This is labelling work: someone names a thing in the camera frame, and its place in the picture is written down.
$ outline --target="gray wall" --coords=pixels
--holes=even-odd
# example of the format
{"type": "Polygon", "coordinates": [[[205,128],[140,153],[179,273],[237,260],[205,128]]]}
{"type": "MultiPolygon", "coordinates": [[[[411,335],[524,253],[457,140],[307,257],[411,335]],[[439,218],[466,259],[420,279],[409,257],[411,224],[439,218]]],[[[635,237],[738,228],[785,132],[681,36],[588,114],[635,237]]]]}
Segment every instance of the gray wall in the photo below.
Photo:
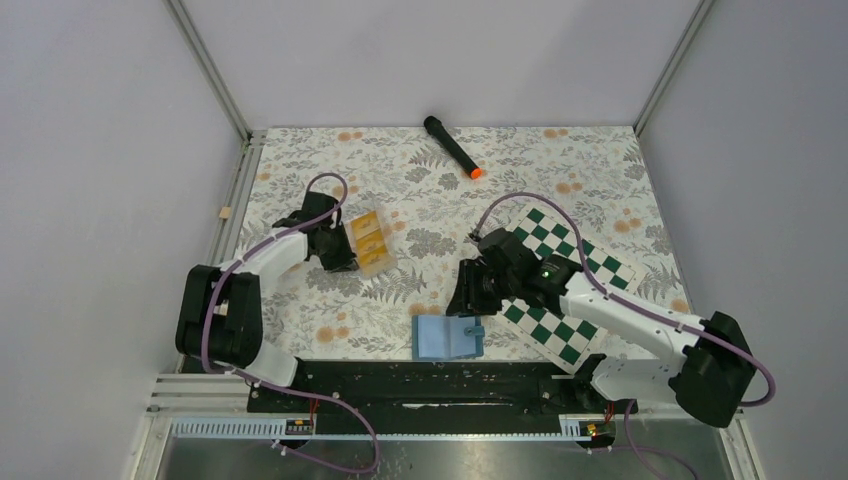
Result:
{"type": "Polygon", "coordinates": [[[238,142],[162,2],[4,2],[0,478],[118,478],[238,142]]]}
{"type": "Polygon", "coordinates": [[[778,380],[769,478],[844,478],[848,3],[719,1],[643,137],[696,309],[778,380]]]}
{"type": "Polygon", "coordinates": [[[632,124],[697,4],[186,1],[254,128],[632,124]]]}

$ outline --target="purple cable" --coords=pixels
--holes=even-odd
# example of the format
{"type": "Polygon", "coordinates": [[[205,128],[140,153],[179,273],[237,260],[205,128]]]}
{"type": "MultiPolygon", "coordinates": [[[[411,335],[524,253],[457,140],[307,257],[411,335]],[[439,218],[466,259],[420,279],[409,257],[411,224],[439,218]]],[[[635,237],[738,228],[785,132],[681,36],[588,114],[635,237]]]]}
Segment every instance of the purple cable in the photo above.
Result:
{"type": "MultiPolygon", "coordinates": [[[[201,341],[200,341],[200,362],[203,364],[203,369],[206,372],[208,372],[208,373],[221,373],[221,370],[215,369],[214,367],[212,367],[212,365],[209,362],[209,332],[212,329],[212,316],[215,313],[215,305],[218,303],[218,298],[221,296],[221,289],[223,288],[224,283],[226,282],[227,278],[229,278],[230,275],[232,275],[233,272],[236,269],[238,269],[238,267],[244,265],[244,262],[250,260],[251,257],[253,257],[257,253],[264,250],[267,246],[269,246],[272,243],[274,243],[275,241],[285,237],[286,235],[291,235],[292,233],[297,232],[302,228],[315,225],[316,223],[330,217],[333,213],[337,212],[341,208],[341,206],[345,202],[345,200],[347,200],[347,182],[345,182],[344,178],[342,178],[341,175],[336,174],[336,173],[322,173],[322,174],[316,176],[315,178],[313,178],[312,180],[309,181],[309,184],[307,184],[307,186],[306,186],[306,191],[308,192],[309,189],[312,188],[312,185],[314,185],[317,180],[324,178],[324,177],[333,177],[333,178],[337,179],[339,182],[341,182],[342,188],[344,189],[344,193],[342,193],[342,198],[339,200],[339,203],[337,203],[335,206],[333,206],[333,208],[331,208],[326,213],[319,215],[318,217],[315,217],[312,220],[303,222],[300,225],[296,225],[296,226],[291,227],[291,228],[287,228],[287,229],[285,229],[285,230],[283,230],[283,231],[281,231],[281,232],[279,232],[275,235],[269,235],[268,237],[263,239],[261,242],[257,243],[253,247],[251,247],[247,252],[245,252],[244,255],[242,255],[242,257],[240,259],[236,259],[232,263],[232,265],[227,267],[227,269],[224,270],[223,273],[221,273],[221,278],[218,279],[218,282],[215,284],[215,288],[212,290],[212,298],[209,299],[209,307],[206,309],[206,318],[203,321],[203,334],[201,336],[201,341]]],[[[253,376],[251,376],[250,374],[248,374],[248,373],[246,373],[242,370],[236,369],[235,374],[244,378],[245,380],[247,380],[251,383],[261,382],[262,385],[265,388],[269,388],[271,390],[275,390],[275,391],[280,392],[280,393],[284,393],[284,394],[287,394],[287,395],[295,395],[295,396],[304,397],[304,398],[313,398],[313,399],[323,400],[325,402],[335,403],[336,405],[339,405],[340,407],[349,411],[360,422],[362,422],[362,425],[364,425],[365,429],[368,430],[368,434],[371,435],[371,440],[374,443],[374,462],[370,466],[365,467],[365,468],[349,468],[349,467],[344,467],[344,466],[341,466],[341,465],[336,465],[334,463],[330,463],[326,460],[322,460],[322,459],[314,457],[312,455],[307,455],[305,453],[298,452],[297,450],[287,449],[286,447],[283,447],[284,452],[288,451],[288,452],[291,452],[293,455],[298,456],[300,458],[310,460],[312,462],[323,465],[325,467],[332,468],[333,470],[338,470],[340,472],[350,473],[350,474],[371,473],[377,468],[377,465],[380,464],[380,443],[377,441],[377,433],[374,431],[374,427],[372,427],[371,424],[368,423],[368,420],[366,420],[365,417],[363,417],[361,413],[356,411],[356,409],[351,407],[348,403],[346,403],[342,400],[338,400],[338,399],[333,398],[333,397],[325,396],[325,395],[318,395],[316,393],[309,393],[309,392],[301,392],[299,390],[292,390],[290,388],[281,387],[279,385],[274,385],[272,383],[268,383],[268,382],[262,381],[260,379],[254,378],[253,376]]]]}
{"type": "MultiPolygon", "coordinates": [[[[583,237],[580,236],[580,229],[577,228],[577,224],[574,222],[574,220],[567,213],[565,213],[565,210],[563,210],[562,208],[559,207],[559,205],[555,204],[551,200],[548,200],[547,198],[543,197],[542,195],[539,195],[537,193],[531,193],[531,192],[514,192],[514,193],[508,193],[508,194],[498,198],[497,200],[492,202],[491,205],[489,205],[489,208],[487,208],[485,212],[483,212],[483,216],[480,217],[480,221],[477,222],[477,226],[474,227],[473,233],[475,233],[475,234],[480,233],[480,230],[483,228],[483,224],[486,222],[486,219],[489,217],[489,214],[492,213],[492,210],[499,203],[503,202],[504,200],[508,200],[510,198],[515,198],[515,197],[529,197],[529,198],[534,198],[536,200],[544,202],[545,204],[549,205],[554,210],[556,210],[557,213],[559,213],[562,216],[562,218],[564,218],[565,221],[568,222],[568,225],[571,226],[571,230],[574,232],[574,236],[577,238],[577,251],[580,255],[580,264],[583,266],[583,274],[586,276],[586,279],[589,281],[589,283],[591,283],[592,286],[594,286],[599,292],[601,292],[602,294],[604,294],[608,298],[612,299],[613,301],[615,301],[615,302],[617,302],[621,305],[624,305],[625,307],[629,308],[630,310],[632,310],[636,313],[639,313],[641,315],[644,315],[644,316],[650,318],[651,320],[655,320],[657,322],[662,323],[663,325],[667,325],[667,326],[673,327],[673,328],[682,327],[681,330],[683,330],[687,333],[691,333],[691,334],[696,335],[700,338],[703,338],[703,339],[706,339],[706,340],[708,340],[712,343],[715,343],[716,345],[719,345],[720,347],[722,347],[722,348],[730,351],[731,353],[739,356],[740,358],[742,358],[746,362],[753,365],[757,370],[759,370],[763,374],[763,377],[765,377],[765,379],[766,379],[766,383],[768,384],[768,391],[766,392],[765,395],[763,395],[762,398],[759,398],[757,400],[747,401],[747,402],[740,402],[739,405],[741,405],[743,407],[756,407],[756,406],[760,406],[760,405],[765,405],[766,403],[770,402],[774,398],[774,395],[777,391],[777,386],[775,384],[774,376],[771,374],[771,372],[768,371],[768,369],[765,367],[765,365],[763,365],[759,360],[754,358],[753,355],[751,355],[750,353],[742,350],[741,348],[737,347],[736,345],[731,345],[730,343],[722,340],[721,338],[716,337],[715,335],[704,332],[703,330],[698,330],[696,328],[690,327],[689,325],[679,325],[678,322],[675,322],[674,320],[671,320],[670,318],[666,318],[662,315],[658,315],[658,314],[656,314],[656,313],[654,313],[650,310],[646,310],[645,308],[642,308],[641,306],[627,300],[626,298],[619,297],[614,292],[610,293],[601,284],[601,282],[599,282],[598,279],[595,278],[594,274],[592,274],[592,270],[589,268],[589,264],[586,261],[586,252],[583,250],[583,237]]],[[[642,464],[645,465],[645,467],[648,468],[648,470],[650,470],[651,473],[656,475],[658,478],[664,478],[642,456],[641,450],[644,450],[644,451],[649,451],[649,450],[647,450],[646,447],[637,446],[636,444],[633,443],[633,440],[630,438],[630,433],[629,433],[629,430],[628,430],[628,421],[630,420],[630,408],[633,406],[634,402],[635,402],[635,400],[631,400],[630,404],[627,407],[627,412],[624,415],[624,431],[625,431],[625,433],[627,433],[627,441],[630,443],[629,447],[630,447],[631,450],[633,450],[633,453],[636,454],[636,457],[639,459],[639,461],[642,462],[642,464]]],[[[698,478],[698,474],[695,473],[694,469],[689,464],[683,462],[682,459],[680,459],[678,457],[672,457],[672,458],[675,458],[675,460],[677,460],[678,462],[683,464],[683,466],[685,466],[690,472],[692,472],[695,475],[695,478],[698,478]]]]}

